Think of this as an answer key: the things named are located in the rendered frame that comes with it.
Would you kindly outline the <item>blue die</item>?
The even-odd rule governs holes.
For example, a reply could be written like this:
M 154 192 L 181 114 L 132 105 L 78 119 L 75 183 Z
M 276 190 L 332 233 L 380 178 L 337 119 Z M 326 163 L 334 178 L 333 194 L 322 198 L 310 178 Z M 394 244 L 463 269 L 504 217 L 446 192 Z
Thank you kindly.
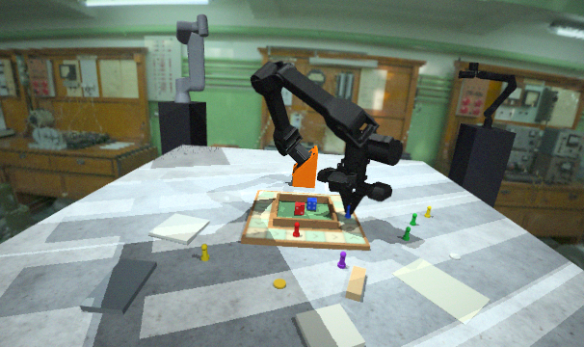
M 317 199 L 316 198 L 307 198 L 307 205 L 306 208 L 308 210 L 316 210 Z

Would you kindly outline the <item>purple pawn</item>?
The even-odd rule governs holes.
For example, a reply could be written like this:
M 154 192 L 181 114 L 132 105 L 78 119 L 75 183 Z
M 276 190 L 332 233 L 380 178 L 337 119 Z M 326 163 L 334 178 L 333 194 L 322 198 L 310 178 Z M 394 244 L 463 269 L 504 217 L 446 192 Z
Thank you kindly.
M 346 267 L 345 256 L 346 253 L 344 252 L 340 253 L 340 260 L 337 262 L 337 267 L 340 269 L 344 269 Z

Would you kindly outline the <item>red die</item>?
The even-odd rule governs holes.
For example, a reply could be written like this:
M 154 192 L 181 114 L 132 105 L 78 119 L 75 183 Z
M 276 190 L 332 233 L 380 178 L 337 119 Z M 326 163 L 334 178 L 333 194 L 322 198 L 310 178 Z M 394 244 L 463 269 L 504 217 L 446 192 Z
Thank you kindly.
M 295 215 L 304 215 L 305 214 L 305 203 L 304 202 L 295 202 Z

